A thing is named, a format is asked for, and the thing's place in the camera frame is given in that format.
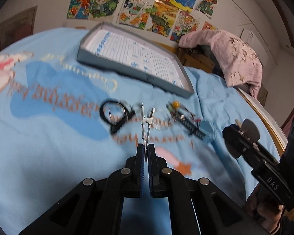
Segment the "person's right hand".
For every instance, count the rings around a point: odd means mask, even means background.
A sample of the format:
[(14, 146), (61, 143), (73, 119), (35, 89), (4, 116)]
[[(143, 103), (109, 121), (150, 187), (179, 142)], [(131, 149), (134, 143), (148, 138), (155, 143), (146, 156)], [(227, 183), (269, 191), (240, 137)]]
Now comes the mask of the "person's right hand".
[(283, 206), (279, 205), (277, 208), (269, 208), (264, 202), (258, 200), (261, 185), (257, 184), (253, 192), (248, 197), (244, 210), (249, 216), (253, 216), (254, 211), (264, 218), (261, 226), (270, 234), (289, 234), (289, 223), (286, 219), (282, 218)]

